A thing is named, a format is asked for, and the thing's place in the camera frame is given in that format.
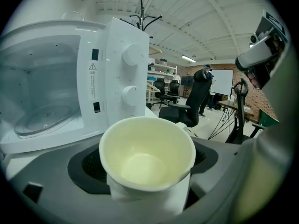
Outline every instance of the white ceiling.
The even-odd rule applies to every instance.
[[[95,0],[101,22],[105,17],[123,18],[140,13],[139,0]],[[163,17],[148,26],[150,44],[162,50],[155,58],[181,65],[184,54],[198,62],[235,59],[249,48],[249,38],[266,9],[281,20],[267,0],[143,0],[145,14]]]

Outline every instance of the microwave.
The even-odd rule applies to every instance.
[[[144,116],[149,35],[113,18],[46,21],[0,41],[0,150],[58,147]]]

